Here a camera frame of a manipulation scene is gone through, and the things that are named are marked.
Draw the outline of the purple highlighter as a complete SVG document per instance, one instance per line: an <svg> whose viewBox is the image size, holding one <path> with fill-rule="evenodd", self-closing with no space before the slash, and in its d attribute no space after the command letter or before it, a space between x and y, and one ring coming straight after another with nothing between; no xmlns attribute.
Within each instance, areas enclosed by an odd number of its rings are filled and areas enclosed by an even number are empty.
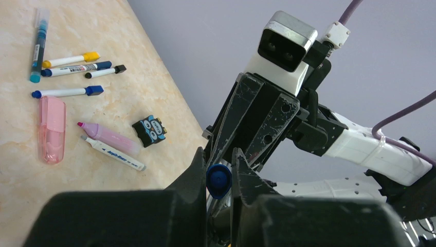
<svg viewBox="0 0 436 247"><path fill-rule="evenodd" d="M78 122L77 125L82 128L90 138L99 140L130 156L137 156L140 152L140 145L137 142L103 125L86 122Z"/></svg>

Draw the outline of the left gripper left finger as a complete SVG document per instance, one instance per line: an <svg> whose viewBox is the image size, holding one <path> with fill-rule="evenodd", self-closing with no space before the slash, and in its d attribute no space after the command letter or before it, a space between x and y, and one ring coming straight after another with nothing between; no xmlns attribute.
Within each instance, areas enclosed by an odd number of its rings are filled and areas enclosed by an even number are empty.
<svg viewBox="0 0 436 247"><path fill-rule="evenodd" d="M42 208L24 246L206 246L206 165L163 190L71 191Z"/></svg>

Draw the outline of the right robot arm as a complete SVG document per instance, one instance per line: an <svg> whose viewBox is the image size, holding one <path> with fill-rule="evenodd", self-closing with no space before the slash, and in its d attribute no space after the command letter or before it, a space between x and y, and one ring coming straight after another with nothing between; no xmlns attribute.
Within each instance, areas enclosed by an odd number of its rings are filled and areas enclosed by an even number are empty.
<svg viewBox="0 0 436 247"><path fill-rule="evenodd" d="M241 74L215 123L205 129L210 159L225 158L230 147L240 147L259 169L288 138L308 153L366 167L378 194L404 220L434 217L435 160L409 139L388 138L381 129L434 101L435 93L366 128L318 103L316 89L330 68L328 60L301 63L284 85L256 72Z"/></svg>

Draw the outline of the grey white marker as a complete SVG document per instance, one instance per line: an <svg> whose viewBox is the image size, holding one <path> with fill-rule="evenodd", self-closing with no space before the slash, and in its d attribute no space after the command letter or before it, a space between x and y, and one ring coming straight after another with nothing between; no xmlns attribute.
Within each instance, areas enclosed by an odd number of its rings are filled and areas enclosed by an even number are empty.
<svg viewBox="0 0 436 247"><path fill-rule="evenodd" d="M94 140L91 139L87 136L81 135L81 139L83 139L84 141L86 141L87 143L89 143L91 145L92 148L94 148L95 150L119 161L122 162L123 164L137 170L137 171L145 171L146 169L146 165L144 165L143 163L139 162L138 160L130 157L129 155L99 141L99 140Z"/></svg>

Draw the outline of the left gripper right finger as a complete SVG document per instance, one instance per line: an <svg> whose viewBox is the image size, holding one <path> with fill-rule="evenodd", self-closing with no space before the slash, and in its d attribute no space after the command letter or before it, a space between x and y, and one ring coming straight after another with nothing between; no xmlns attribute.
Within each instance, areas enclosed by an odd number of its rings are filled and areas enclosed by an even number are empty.
<svg viewBox="0 0 436 247"><path fill-rule="evenodd" d="M232 154L232 246L410 246L399 216L365 199L286 197Z"/></svg>

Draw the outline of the thick blue whiteboard marker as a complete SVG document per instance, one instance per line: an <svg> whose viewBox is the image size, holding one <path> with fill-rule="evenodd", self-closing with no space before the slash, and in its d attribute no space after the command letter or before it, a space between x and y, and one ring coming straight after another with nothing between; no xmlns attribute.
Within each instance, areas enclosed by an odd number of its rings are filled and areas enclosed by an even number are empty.
<svg viewBox="0 0 436 247"><path fill-rule="evenodd" d="M212 198L207 209L207 215L216 215L221 209L221 202L232 186L230 169L222 164L211 165L206 172L206 187Z"/></svg>

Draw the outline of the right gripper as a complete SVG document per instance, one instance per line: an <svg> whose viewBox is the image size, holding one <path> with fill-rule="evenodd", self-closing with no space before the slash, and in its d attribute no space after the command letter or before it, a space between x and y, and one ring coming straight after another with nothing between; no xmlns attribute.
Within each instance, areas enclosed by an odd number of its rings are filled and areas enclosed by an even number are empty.
<svg viewBox="0 0 436 247"><path fill-rule="evenodd" d="M297 96L252 73L240 73L215 123L207 128L206 167L231 161L240 148L249 167L264 164L284 139L324 155L346 126L318 102L317 87L331 70L324 60L310 72Z"/></svg>

